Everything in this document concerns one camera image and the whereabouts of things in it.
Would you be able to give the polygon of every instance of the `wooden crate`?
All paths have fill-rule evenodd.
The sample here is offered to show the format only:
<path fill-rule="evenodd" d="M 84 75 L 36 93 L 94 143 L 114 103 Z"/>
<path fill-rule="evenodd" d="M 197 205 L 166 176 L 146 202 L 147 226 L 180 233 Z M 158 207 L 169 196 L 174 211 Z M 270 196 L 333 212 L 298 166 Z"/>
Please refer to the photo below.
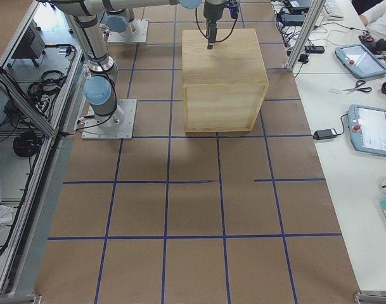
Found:
<path fill-rule="evenodd" d="M 217 38 L 228 34 L 218 30 Z M 235 29 L 213 49 L 198 30 L 183 31 L 186 132 L 252 130 L 268 87 L 254 29 Z"/>

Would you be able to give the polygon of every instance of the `white table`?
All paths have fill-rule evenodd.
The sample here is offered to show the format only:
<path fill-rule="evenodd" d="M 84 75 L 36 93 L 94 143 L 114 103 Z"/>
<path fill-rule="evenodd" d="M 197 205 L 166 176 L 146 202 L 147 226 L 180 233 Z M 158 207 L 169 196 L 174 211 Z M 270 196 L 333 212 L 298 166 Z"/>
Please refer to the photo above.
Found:
<path fill-rule="evenodd" d="M 345 15 L 341 24 L 362 27 L 351 3 L 348 0 L 337 1 Z M 359 31 L 337 25 L 329 25 L 329 29 L 348 31 L 348 35 L 343 37 L 344 44 L 359 41 Z M 338 39 L 337 34 L 340 33 L 332 32 L 330 40 Z M 321 42 L 315 42 L 315 45 L 325 45 L 325 41 Z M 368 80 L 367 84 L 373 88 L 369 94 L 329 92 L 331 88 L 350 88 L 357 80 L 336 59 L 335 48 L 327 46 L 325 54 L 312 54 L 310 62 L 302 67 L 295 79 L 312 132 L 330 128 L 340 132 L 340 116 L 351 104 L 386 108 L 386 95 L 380 92 L 386 76 Z M 386 223 L 379 201 L 386 196 L 380 191 L 378 181 L 386 176 L 386 157 L 356 151 L 347 128 L 344 135 L 329 141 L 316 141 L 315 144 L 359 287 L 362 291 L 384 291 Z"/>

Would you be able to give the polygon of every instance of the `black device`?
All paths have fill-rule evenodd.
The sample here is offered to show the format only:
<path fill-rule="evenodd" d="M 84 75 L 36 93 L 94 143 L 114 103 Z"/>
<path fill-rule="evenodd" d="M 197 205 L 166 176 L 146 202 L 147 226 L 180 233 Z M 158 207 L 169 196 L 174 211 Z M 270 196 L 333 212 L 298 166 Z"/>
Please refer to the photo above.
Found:
<path fill-rule="evenodd" d="M 375 41 L 369 33 L 365 33 L 359 36 L 360 42 L 366 46 L 373 54 L 380 54 L 382 51 L 386 51 L 386 40 L 379 39 Z"/>
<path fill-rule="evenodd" d="M 335 129 L 325 129 L 325 130 L 318 130 L 315 131 L 312 135 L 312 138 L 320 141 L 322 139 L 331 139 L 338 136 L 338 133 Z"/>
<path fill-rule="evenodd" d="M 311 0 L 285 0 L 284 5 L 292 15 L 308 13 L 312 4 Z"/>
<path fill-rule="evenodd" d="M 38 153 L 42 145 L 42 138 L 31 131 L 24 132 L 14 138 L 13 149 L 19 157 L 31 157 Z"/>
<path fill-rule="evenodd" d="M 277 21 L 284 27 L 300 27 L 305 19 L 305 15 L 277 14 Z"/>
<path fill-rule="evenodd" d="M 36 30 L 35 21 L 31 21 L 27 30 L 25 31 L 18 47 L 13 53 L 13 59 L 36 59 L 41 57 L 45 48 L 45 42 L 41 35 Z"/>
<path fill-rule="evenodd" d="M 323 46 L 305 46 L 304 49 L 307 54 L 323 54 L 325 52 Z"/>

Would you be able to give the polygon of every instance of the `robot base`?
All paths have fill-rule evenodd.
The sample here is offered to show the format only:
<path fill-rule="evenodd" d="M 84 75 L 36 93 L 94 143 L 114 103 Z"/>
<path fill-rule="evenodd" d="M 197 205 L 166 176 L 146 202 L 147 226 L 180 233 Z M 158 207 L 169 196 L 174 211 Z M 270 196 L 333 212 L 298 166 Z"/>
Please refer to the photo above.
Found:
<path fill-rule="evenodd" d="M 124 122 L 118 127 L 101 128 L 100 126 L 84 129 L 81 138 L 88 139 L 132 139 L 134 130 L 136 99 L 118 99 L 118 106 L 122 108 L 125 114 Z M 89 107 L 87 115 L 94 115 L 94 111 Z M 94 119 L 86 120 L 85 127 L 95 125 Z"/>
<path fill-rule="evenodd" d="M 108 37 L 108 43 L 109 44 L 125 44 L 125 43 L 146 42 L 146 36 L 148 34 L 149 21 L 142 19 L 142 20 L 135 20 L 135 22 L 137 22 L 139 25 L 139 32 L 135 36 L 124 37 L 118 33 L 111 32 L 110 36 Z"/>

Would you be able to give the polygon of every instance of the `black power brick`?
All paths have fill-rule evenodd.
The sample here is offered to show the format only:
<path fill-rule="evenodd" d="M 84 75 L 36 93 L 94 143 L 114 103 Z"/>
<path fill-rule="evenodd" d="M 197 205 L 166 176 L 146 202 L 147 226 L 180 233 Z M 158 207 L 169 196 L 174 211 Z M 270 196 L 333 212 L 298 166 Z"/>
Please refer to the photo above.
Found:
<path fill-rule="evenodd" d="M 323 54 L 325 52 L 323 46 L 305 46 L 304 49 L 307 54 Z"/>
<path fill-rule="evenodd" d="M 305 15 L 277 14 L 277 21 L 285 27 L 300 27 L 306 19 Z"/>
<path fill-rule="evenodd" d="M 315 131 L 314 134 L 312 135 L 312 138 L 320 141 L 323 139 L 331 139 L 337 137 L 339 134 L 335 129 L 325 129 L 325 130 L 318 130 Z"/>

